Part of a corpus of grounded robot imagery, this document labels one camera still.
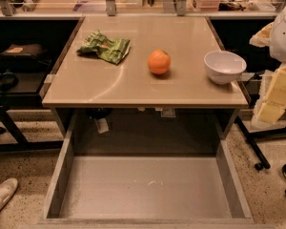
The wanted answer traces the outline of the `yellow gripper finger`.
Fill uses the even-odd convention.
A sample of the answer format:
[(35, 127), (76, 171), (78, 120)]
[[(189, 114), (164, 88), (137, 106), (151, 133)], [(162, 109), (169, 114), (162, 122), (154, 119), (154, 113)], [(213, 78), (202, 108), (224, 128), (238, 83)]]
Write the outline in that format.
[(256, 47), (268, 47), (270, 45), (270, 33), (273, 27), (273, 22), (269, 23), (258, 31), (255, 35), (249, 40), (249, 44)]
[(256, 101), (251, 125), (254, 129), (270, 128), (286, 112), (286, 63), (274, 72), (262, 75), (259, 99)]

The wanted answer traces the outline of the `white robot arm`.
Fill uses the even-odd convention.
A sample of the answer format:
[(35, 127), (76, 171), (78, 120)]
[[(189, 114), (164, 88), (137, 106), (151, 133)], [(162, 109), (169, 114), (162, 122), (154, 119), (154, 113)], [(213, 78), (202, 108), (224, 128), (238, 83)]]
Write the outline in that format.
[(256, 129), (269, 128), (286, 112), (286, 6), (275, 21), (253, 35), (249, 43), (268, 47), (270, 56), (280, 62), (274, 72), (263, 74), (251, 120)]

